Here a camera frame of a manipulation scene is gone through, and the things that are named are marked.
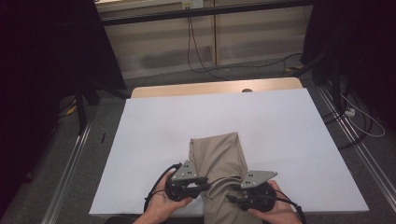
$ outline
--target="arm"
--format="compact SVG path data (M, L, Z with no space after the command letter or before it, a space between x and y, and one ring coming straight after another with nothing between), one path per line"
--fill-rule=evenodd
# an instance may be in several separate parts
M273 189L281 191L274 180L269 180L268 183ZM276 192L276 197L286 199L286 197L279 192ZM276 201L274 208L266 213L251 208L247 211L254 217L265 220L271 224L301 224L300 219L291 209L291 205L280 201Z
M160 181L154 192L165 189L165 183L172 172L168 172ZM187 206L192 201L192 198L185 198L180 202L170 200L164 191L155 193L148 205L148 210L137 219L134 224L158 224L168 219L172 213L178 208Z

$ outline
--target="white board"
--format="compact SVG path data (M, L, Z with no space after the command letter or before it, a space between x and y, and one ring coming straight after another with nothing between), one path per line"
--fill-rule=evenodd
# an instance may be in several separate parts
M368 211L307 90L127 100L91 215L141 214L170 165L189 156L191 138L237 132L251 170L276 182L305 212ZM198 198L174 216L203 214Z

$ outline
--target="carpeted floor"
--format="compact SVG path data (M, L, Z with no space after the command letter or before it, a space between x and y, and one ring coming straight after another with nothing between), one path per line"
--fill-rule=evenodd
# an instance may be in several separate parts
M286 61L287 66L298 65L298 56ZM209 81L222 81L224 77L230 80L255 79L268 77L287 77L290 73L284 73L284 64L277 63L272 66L257 66L268 62L243 63L242 65L254 65L255 67L234 67L213 70L211 73L193 73L183 71L172 74L163 74L155 77L139 77L126 80L127 92L130 93L136 87L157 86L181 83L198 83ZM308 88L318 112L321 115L331 112L319 94L318 87L313 85L311 76L304 75L301 78L304 87ZM87 105L87 109L95 109L91 132L81 151L78 166L72 178L69 190L64 198L62 209L59 211L56 223L105 223L105 218L91 217L88 212L96 192L98 182L106 165L106 158L111 149L114 135L117 131L120 116L124 107L124 101L105 93L99 92L102 100L98 106ZM346 135L335 122L328 125L337 146L348 143ZM380 132L374 126L373 132ZM64 167L66 166L71 150L77 140L78 117L77 114L64 117L58 121L57 131L52 136L46 153L42 156L34 170L34 180L23 184L12 204L8 207L0 224L8 223L40 223L45 215L50 199L60 181ZM373 157L378 162L384 173L392 183L396 183L396 138L395 132L387 130L387 134L381 138L366 137L363 143L370 149ZM307 214L308 223L396 223L396 212L389 205L381 189L375 183L370 172L367 170L354 147L340 150L346 165L349 167L361 193L367 202L370 211L359 214L323 215ZM170 223L202 223L201 218L172 219Z

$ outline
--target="person's left hand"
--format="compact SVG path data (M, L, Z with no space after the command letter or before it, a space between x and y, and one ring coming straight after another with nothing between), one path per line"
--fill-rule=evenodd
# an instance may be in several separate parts
M168 172L160 181L160 183L158 183L157 187L154 190L154 192L158 192L152 195L151 201L148 205L148 210L140 218L137 219L135 224L161 223L168 219L175 210L185 207L187 206L187 204L192 202L192 198L185 198L180 202L174 202L170 200L166 193L163 191L165 189L166 180L172 173L173 172Z

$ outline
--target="beige pants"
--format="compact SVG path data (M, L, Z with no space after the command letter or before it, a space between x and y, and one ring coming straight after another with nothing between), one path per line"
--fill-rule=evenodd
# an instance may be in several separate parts
M225 198L226 194L242 197L230 185L240 184L248 171L237 133L191 139L189 157L198 176L206 176L211 184L208 191L201 193L205 224L262 223Z

